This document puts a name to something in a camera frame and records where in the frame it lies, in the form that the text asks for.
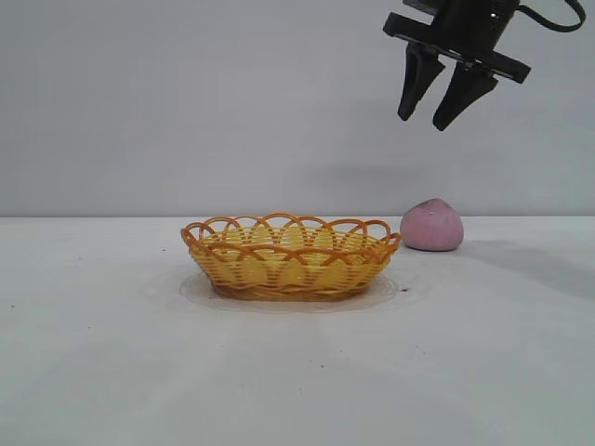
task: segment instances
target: pink ball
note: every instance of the pink ball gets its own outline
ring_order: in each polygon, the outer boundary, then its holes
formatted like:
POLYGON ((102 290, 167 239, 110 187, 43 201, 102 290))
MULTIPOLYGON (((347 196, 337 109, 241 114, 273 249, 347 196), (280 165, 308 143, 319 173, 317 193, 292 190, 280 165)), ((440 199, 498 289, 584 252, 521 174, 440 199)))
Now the pink ball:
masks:
POLYGON ((463 242, 459 214, 439 198, 410 209, 401 220, 403 243, 421 251, 453 251, 463 242))

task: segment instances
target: white wall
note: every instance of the white wall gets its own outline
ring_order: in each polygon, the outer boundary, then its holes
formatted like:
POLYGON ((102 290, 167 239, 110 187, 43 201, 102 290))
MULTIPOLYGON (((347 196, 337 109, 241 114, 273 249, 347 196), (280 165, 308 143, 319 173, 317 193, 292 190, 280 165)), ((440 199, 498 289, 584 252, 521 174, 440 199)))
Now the white wall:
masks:
MULTIPOLYGON (((575 17, 559 0, 533 6, 575 17)), ((0 215, 595 214, 595 27, 519 14, 533 67, 446 133, 396 116, 400 0, 0 2, 0 215)))

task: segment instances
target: yellow basket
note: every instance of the yellow basket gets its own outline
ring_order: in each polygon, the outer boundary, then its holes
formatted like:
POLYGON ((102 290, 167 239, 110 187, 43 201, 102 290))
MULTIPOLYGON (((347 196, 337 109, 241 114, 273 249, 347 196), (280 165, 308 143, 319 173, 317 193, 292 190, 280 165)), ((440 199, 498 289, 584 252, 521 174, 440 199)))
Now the yellow basket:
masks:
POLYGON ((191 223, 181 235, 218 293, 267 301, 330 302, 356 295, 387 267, 401 241, 381 220, 326 222, 286 213, 217 216, 191 223), (350 229, 337 230, 339 225, 350 229), (372 237, 372 226, 386 236, 372 237))

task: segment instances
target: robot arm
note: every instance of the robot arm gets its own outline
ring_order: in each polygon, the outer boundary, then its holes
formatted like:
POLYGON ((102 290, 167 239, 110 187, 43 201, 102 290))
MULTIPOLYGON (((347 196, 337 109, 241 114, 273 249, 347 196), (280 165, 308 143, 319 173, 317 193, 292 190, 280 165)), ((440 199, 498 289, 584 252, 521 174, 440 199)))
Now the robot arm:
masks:
POLYGON ((494 51, 516 11, 560 33, 578 30, 587 17, 578 0, 564 0, 578 15, 576 25, 547 20, 520 0, 404 0, 410 7, 434 17, 426 25, 390 13, 384 32, 408 42, 399 116, 408 120, 431 83, 443 71, 439 55, 457 60, 450 86, 433 123, 444 130, 473 102, 496 88, 495 75, 522 84, 531 71, 522 62, 494 51))

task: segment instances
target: white tabletop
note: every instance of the white tabletop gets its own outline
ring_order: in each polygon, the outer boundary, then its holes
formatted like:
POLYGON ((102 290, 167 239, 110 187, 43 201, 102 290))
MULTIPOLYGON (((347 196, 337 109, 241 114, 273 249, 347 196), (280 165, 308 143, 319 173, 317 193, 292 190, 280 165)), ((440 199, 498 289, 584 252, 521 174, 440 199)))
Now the white tabletop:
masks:
POLYGON ((0 220, 0 444, 595 444, 595 218, 465 218, 331 306, 217 297, 192 221, 0 220))

